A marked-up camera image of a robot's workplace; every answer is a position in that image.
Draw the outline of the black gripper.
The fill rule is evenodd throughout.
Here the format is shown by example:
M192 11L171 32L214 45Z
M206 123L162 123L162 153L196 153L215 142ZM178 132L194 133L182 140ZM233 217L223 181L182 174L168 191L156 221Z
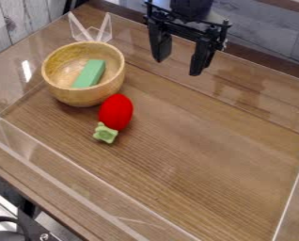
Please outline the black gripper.
M214 0L168 0L166 8L159 0L144 0L152 57L163 62L171 55L172 37L199 38L191 57L190 75L198 76L210 66L217 49L227 43L227 30L231 21L213 10Z

